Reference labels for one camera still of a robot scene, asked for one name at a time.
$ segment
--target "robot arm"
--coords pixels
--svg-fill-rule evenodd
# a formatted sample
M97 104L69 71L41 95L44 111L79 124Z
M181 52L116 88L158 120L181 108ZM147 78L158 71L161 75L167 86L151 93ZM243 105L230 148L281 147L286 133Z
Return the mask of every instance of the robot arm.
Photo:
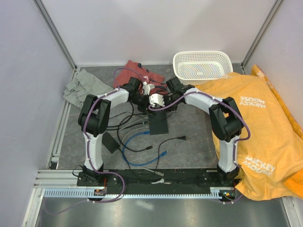
M134 104L138 105L138 110L142 112L148 112L148 106L168 106L166 111L172 111L177 109L177 105L181 102L194 105L197 108L210 114L212 129L215 136L220 140L220 159L218 164L218 174L222 182L233 180L238 172L239 168L236 166L235 161L237 160L237 140L240 137L241 129L243 128L240 120L235 117L235 115L230 112L223 105L215 102L214 100L219 100L226 105L234 109L239 115L240 112L237 108L237 105L231 97L226 99L221 99L217 97L207 97L198 94L199 90L192 85L183 85L180 83L178 78L173 78L167 82L167 85L172 93L172 95L159 95L154 94L149 96L148 94L141 95L139 92L139 86L141 81L135 78L131 78L129 83L122 86L115 93L105 96L101 99L100 102L96 105L96 109L89 118L86 132L89 135L89 153L91 157L91 162L96 170L103 170L103 161L101 157L101 146L102 146L102 136L107 129L110 109L131 101ZM83 127L88 115L90 108L93 103L97 100L97 96L88 95L82 111L80 113L78 124ZM84 164L83 173L94 177L93 168L91 167L88 157L86 156L86 161Z
M102 148L102 137L108 125L109 112L110 109L127 102L128 100L128 91L124 89L119 89L119 91L113 93L110 96L105 97L100 101L100 105L98 105L98 112L94 113L90 116L86 131L89 135L89 139L84 135L85 138L85 148L86 148L86 159L84 166L87 169L93 170L88 157L87 157L87 143L89 140L89 153L91 162L95 169L99 170L103 165L103 160L101 156L101 148ZM83 131L83 126L86 120L86 116L94 103L94 101L101 96L93 96L88 95L85 99L81 114L78 119L79 125L81 125L81 129Z

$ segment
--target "white plastic basket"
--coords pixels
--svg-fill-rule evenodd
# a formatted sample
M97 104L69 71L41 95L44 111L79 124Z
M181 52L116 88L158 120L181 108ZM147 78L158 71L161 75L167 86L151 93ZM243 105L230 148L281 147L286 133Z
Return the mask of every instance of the white plastic basket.
M221 51L185 51L175 54L175 75L184 85L201 85L232 72L232 62Z

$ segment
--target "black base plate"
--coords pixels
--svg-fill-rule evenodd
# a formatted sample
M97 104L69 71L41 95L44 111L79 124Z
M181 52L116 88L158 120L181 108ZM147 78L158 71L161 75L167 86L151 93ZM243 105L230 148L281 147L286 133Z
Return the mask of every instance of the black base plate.
M220 183L216 169L157 169L164 176L155 175L151 180L138 179L130 170L110 170L120 174L125 181L124 194L200 194L209 193L210 187L233 187ZM146 170L133 170L141 178L149 178L152 173ZM122 180L116 175L104 175L108 194L119 194ZM78 186L97 186L97 182L83 181L79 173ZM164 179L165 183L156 183Z

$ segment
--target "gray cloth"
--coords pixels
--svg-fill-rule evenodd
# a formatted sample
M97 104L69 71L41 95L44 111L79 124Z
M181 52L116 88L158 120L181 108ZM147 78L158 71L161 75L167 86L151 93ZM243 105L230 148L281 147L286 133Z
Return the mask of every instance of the gray cloth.
M112 90L114 90L112 87L103 83L93 74L82 70L75 76L71 83L66 85L63 98L82 109L87 95L92 94L98 96Z

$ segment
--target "black power cord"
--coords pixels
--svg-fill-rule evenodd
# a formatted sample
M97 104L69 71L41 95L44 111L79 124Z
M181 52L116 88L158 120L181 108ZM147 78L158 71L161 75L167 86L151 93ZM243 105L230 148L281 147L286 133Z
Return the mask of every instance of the black power cord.
M131 112L123 112L123 113L119 113L119 114L117 114L117 115L115 115L115 116L112 116L112 117L110 117L109 119L113 119L113 118L115 118L115 117L118 117L118 116L120 116L120 115L127 114L127 113L132 114Z
M80 166L81 169L83 170L83 166L81 166L81 165L76 166L76 168L74 168L74 169L72 170L72 173L71 173L71 174L73 174L75 177L79 177L78 175L76 175L76 174L74 173L74 171L75 171L79 166Z
M144 178L140 177L138 174L136 174L136 173L134 172L134 170L131 168L131 166L129 165L128 160L127 160L125 154L122 152L122 150L121 150L120 148L118 148L118 150L121 152L122 156L123 156L123 157L125 158L125 160L127 161L126 163L127 163L127 165L128 165L129 170L130 170L137 178L139 178L140 180L143 180L143 181L149 180L149 179L144 179Z
M136 123L136 124L132 124L130 126L127 126L126 128L123 128L123 129L129 129L131 127L134 127L136 125L140 125L140 124L147 124L148 122L141 122L141 123ZM106 131L116 131L117 129L107 129Z
M157 170L157 168L158 168L159 159L160 159L160 147L161 147L161 145L162 145L163 143L169 141L169 140L177 140L177 139L178 139L178 140L186 140L186 139L188 139L188 137L186 137L186 136L180 136L180 137L170 138L170 139L164 140L164 141L159 145L159 147L158 147L158 160L157 160L156 168L154 169L154 172L153 172L152 176L151 176L150 178L147 178L147 179L144 179L144 178L140 177L138 174L136 174L136 173L134 172L134 170L131 168L131 166L129 165L128 160L127 160L125 154L122 152L122 150L121 150L120 148L118 148L118 150L121 152L122 156L126 159L126 161L127 161L126 163L127 163L127 165L128 165L129 170L130 170L137 178L139 178L140 180L149 181L149 180L151 180L151 179L155 176L155 174L156 174L156 170Z
M121 140L121 138L120 138L120 136L119 136L119 129L120 129L121 125L123 124L123 121L125 121L125 119L127 119L127 118L128 118L128 117L124 118L124 119L120 122L120 124L118 125L118 128L117 128L117 137L118 137L118 140L119 140L120 144L122 144L126 149L128 149L128 150L130 150L130 151L132 151L132 152L141 152L141 151L145 151L145 150L150 150L150 149L152 149L153 146L149 146L149 147L146 147L146 148L141 149L141 150L134 150L134 149L131 149L131 148L125 146L125 144L122 142L122 140Z
M129 103L132 106L132 114L130 116L127 116L126 118L128 118L128 119L123 124L121 124L121 125L124 125L124 124L128 123L129 120L134 116L134 105L132 104L132 102L129 102ZM115 128L115 127L118 127L118 125L110 125L110 126L108 126L108 128Z
M158 160L157 160L156 168L154 169L154 172L153 172L152 176L151 176L150 178L148 178L148 179L145 179L146 181L152 179L152 178L155 176L155 174L156 174L156 170L157 170L157 168L158 168L159 159L160 159L160 147L161 147L161 145L162 145L163 143L167 142L167 141L170 141L170 140L186 140L186 139L188 139L188 137L186 137L186 136L174 137L174 138L170 138L170 139L164 140L164 141L159 145L159 147L158 147Z

